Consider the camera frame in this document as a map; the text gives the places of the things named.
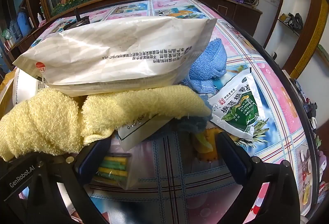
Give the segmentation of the white printed medicine packet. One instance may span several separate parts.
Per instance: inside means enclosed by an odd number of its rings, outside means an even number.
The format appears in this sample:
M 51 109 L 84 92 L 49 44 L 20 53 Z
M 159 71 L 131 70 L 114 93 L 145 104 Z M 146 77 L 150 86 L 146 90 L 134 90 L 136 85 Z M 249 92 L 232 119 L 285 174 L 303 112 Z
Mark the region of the white printed medicine packet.
M 132 149 L 158 131 L 171 119 L 172 117 L 159 116 L 157 114 L 150 119 L 139 117 L 135 123 L 120 127 L 118 129 L 118 137 L 121 148 L 124 151 Z

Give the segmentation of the black electric motor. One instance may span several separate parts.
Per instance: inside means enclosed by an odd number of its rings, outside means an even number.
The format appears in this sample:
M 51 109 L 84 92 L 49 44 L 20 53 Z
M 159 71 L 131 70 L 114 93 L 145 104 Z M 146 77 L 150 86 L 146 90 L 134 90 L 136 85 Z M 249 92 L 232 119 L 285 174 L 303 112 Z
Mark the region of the black electric motor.
M 64 30 L 73 29 L 75 27 L 90 24 L 89 16 L 81 17 L 77 9 L 74 9 L 74 14 L 76 20 L 72 23 L 65 25 Z

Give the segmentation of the yellow fluffy towel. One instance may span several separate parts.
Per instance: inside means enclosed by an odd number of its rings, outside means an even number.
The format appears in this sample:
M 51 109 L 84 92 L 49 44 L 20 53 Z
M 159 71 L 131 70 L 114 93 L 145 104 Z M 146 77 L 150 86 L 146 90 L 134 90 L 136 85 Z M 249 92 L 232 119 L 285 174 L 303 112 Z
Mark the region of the yellow fluffy towel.
M 210 114 L 204 100 L 181 85 L 88 95 L 81 105 L 77 99 L 45 88 L 2 117 L 1 158 L 8 162 L 30 152 L 79 153 L 141 116 L 180 119 Z

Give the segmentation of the large white striped pouch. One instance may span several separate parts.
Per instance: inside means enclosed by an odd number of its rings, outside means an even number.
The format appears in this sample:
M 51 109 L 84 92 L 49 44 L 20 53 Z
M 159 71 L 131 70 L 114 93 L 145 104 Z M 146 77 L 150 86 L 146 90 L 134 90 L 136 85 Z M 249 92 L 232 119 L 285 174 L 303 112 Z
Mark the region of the large white striped pouch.
M 210 42 L 215 19 L 132 17 L 65 30 L 15 66 L 70 97 L 181 82 Z

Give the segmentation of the colourful patterned tablecloth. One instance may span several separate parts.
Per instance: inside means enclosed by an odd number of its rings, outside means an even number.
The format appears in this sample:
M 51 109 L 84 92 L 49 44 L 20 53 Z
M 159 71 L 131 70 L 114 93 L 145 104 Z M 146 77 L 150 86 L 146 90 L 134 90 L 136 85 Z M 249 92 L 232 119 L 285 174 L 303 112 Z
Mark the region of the colourful patterned tablecloth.
M 4 223 L 299 223 L 305 110 L 259 45 L 197 0 L 119 3 L 58 19 L 15 60 L 46 88 L 12 110 L 23 139 Z

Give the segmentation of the green white herbal sachet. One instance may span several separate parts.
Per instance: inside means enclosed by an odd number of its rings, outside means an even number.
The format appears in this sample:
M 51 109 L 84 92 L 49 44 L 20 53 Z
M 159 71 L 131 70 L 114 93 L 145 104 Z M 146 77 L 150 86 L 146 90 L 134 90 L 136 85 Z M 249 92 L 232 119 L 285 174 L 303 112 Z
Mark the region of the green white herbal sachet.
M 251 69 L 233 77 L 211 98 L 212 123 L 228 133 L 252 139 L 256 129 L 265 121 L 265 113 Z

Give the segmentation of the blue terry towel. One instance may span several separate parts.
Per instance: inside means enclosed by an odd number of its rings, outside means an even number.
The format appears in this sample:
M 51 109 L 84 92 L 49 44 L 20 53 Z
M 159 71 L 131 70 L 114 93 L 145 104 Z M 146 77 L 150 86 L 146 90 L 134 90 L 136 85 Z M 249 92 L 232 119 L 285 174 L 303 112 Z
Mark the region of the blue terry towel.
M 194 61 L 189 74 L 181 84 L 199 94 L 215 93 L 213 80 L 221 78 L 226 73 L 226 61 L 227 53 L 222 40 L 212 40 Z

